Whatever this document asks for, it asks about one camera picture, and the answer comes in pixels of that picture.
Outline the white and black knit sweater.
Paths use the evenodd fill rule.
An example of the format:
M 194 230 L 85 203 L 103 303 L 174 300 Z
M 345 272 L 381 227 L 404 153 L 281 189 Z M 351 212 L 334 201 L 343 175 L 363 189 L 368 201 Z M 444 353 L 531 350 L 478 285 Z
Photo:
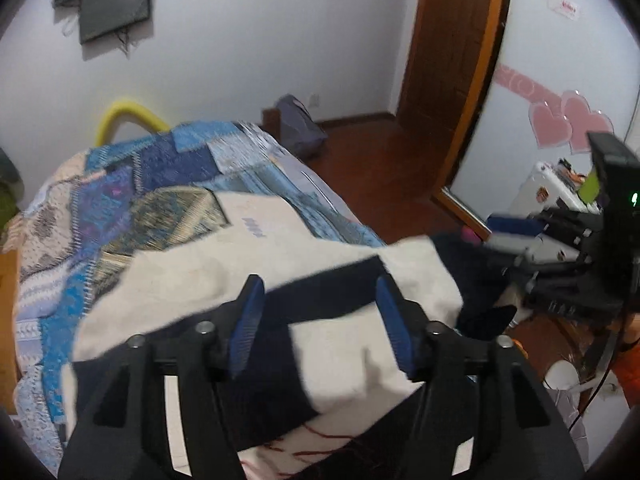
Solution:
M 246 367 L 221 387 L 242 467 L 252 479 L 388 479 L 404 450 L 420 388 L 398 370 L 375 283 L 435 321 L 490 339 L 515 314 L 484 249 L 454 234 L 395 244 L 315 236 L 283 198 L 217 195 L 226 224 L 168 248 L 133 229 L 94 268 L 91 309 L 62 369 L 70 426 L 134 335 L 175 337 L 218 322 L 250 275 L 265 304 Z

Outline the grey bag on floor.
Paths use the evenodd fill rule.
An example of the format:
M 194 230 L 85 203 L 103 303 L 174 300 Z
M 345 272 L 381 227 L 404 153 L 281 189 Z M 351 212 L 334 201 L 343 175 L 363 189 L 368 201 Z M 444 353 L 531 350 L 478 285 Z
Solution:
M 317 155 L 328 135 L 311 118 L 305 105 L 292 94 L 277 100 L 280 144 L 298 158 Z

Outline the blue patchwork bedspread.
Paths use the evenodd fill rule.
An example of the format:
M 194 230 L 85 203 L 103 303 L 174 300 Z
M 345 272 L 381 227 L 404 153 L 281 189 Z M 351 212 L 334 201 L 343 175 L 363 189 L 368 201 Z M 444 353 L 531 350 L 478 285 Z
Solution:
M 219 194 L 283 198 L 303 232 L 376 247 L 380 238 L 270 133 L 251 122 L 188 122 L 76 154 L 6 226 L 20 255 L 11 335 L 25 443 L 50 471 L 66 445 L 61 372 L 81 319 L 138 250 L 164 250 L 230 224 Z

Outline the brown wooden door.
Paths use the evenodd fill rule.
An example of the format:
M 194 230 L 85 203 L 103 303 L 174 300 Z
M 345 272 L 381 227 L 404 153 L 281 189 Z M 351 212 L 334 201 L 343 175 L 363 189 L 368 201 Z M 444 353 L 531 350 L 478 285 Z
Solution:
M 446 182 L 482 108 L 509 0 L 418 0 L 397 118 L 419 138 L 427 193 Z

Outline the yellow foam tube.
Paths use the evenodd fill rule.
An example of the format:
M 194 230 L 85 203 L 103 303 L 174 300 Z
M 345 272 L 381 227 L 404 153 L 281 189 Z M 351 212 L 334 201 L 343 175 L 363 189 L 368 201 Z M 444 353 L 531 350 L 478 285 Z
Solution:
M 94 146 L 111 144 L 117 128 L 124 122 L 138 125 L 149 134 L 159 134 L 170 130 L 170 125 L 152 110 L 133 100 L 116 100 L 101 116 Z

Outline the pink heart wall sticker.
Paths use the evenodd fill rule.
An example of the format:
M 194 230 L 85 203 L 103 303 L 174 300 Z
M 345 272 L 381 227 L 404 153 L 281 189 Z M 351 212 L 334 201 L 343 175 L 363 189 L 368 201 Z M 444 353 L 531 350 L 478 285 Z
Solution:
M 499 63 L 496 84 L 529 102 L 528 120 L 538 148 L 568 145 L 572 154 L 590 151 L 588 133 L 613 133 L 611 119 L 593 110 L 577 90 L 556 94 L 514 68 Z

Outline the small black wall monitor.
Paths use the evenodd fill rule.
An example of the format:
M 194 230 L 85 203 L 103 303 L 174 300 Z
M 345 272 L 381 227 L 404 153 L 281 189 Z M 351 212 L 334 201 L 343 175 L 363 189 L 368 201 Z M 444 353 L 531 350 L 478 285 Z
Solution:
M 151 0 L 80 0 L 79 42 L 103 37 L 151 16 Z

